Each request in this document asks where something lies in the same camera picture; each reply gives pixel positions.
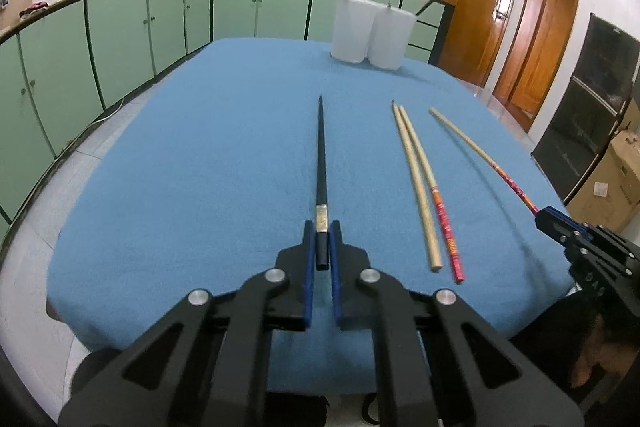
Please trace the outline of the right hand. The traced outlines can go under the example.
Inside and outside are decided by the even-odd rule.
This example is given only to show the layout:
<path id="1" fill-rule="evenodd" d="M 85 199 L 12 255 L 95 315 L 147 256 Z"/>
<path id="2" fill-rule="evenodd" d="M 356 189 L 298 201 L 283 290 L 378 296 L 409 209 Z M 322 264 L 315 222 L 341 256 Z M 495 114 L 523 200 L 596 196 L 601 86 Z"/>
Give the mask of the right hand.
<path id="1" fill-rule="evenodd" d="M 589 333 L 580 348 L 570 377 L 570 387 L 578 388 L 587 384 L 597 366 L 622 381 L 638 355 L 639 340 L 618 339 L 598 313 L 593 317 Z"/>

